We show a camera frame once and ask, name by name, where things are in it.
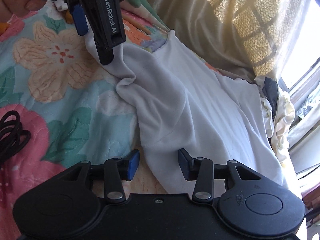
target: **screw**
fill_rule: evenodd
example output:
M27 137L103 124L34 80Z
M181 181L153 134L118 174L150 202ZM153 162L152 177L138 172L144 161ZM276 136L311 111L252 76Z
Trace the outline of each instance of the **screw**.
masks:
M162 199L156 199L156 200L155 200L155 203L161 204L161 203L163 203L163 200L162 200Z
M200 191L195 194L195 197L201 200L206 200L211 198L211 194L205 191Z
M112 200L118 200L118 199L121 199L123 197L123 194L121 192L118 192L118 191L112 191L112 192L109 192L107 197L109 199L112 199Z

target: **floral bedsheet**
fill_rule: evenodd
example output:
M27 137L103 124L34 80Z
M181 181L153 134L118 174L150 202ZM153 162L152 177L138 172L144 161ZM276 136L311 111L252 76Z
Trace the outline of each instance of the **floral bedsheet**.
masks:
M127 42L153 52L167 32L123 10ZM52 2L14 16L0 35L0 118L20 114L31 140L0 170L0 239L20 233L12 207L24 192L82 160L104 163L135 145L135 109L116 93L117 79L93 59L84 38Z

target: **crumpled clothing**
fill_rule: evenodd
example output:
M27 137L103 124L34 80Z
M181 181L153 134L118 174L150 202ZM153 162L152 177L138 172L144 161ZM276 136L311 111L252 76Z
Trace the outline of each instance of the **crumpled clothing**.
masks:
M288 92L279 88L279 98L276 117L274 119L275 131L271 138L271 146L278 160L283 162L289 157L288 133L294 120L295 109L290 101Z
M85 38L88 51L97 58L92 31ZM115 47L114 54L104 68L121 78L117 93L137 108L147 164L169 194L194 190L194 182L185 181L179 167L181 148L215 163L236 159L286 187L265 134L255 85L212 71L174 31L153 54L127 43ZM223 181L217 181L215 196L223 192Z
M57 7L57 10L59 12L63 12L68 10L68 4L64 2L64 0L57 0L54 2L55 6Z
M257 76L254 81L255 83L258 85L258 88L259 88L259 93L260 93L260 96L262 98L266 98L266 96L264 95L262 89L264 87L264 81L265 81L265 76Z
M312 108L316 107L320 103L320 82L319 85L313 90L306 101L302 104L300 109L297 111L297 116L303 119Z
M266 128L267 137L271 138L274 131L274 124L272 120L272 107L269 101L266 98L261 97L263 121Z
M264 87L262 87L262 92L271 105L272 118L274 119L276 117L279 97L278 83L272 78L266 77L264 80Z

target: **window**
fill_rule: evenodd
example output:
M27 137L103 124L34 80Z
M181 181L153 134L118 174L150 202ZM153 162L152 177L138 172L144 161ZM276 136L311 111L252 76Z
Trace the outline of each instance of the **window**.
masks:
M311 0L294 49L283 69L279 85L292 95L320 66L320 6Z

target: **peach flower pattern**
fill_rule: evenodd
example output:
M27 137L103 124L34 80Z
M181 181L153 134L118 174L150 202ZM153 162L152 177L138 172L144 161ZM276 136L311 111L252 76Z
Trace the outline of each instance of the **peach flower pattern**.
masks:
M138 30L128 21L123 20L123 24L124 24L125 35L132 43L141 46L141 42L151 40L150 36Z
M34 40L21 38L13 46L13 58L31 70L31 95L49 103L64 97L68 85L81 89L92 81L110 77L89 54L76 29L55 33L42 22L33 25Z

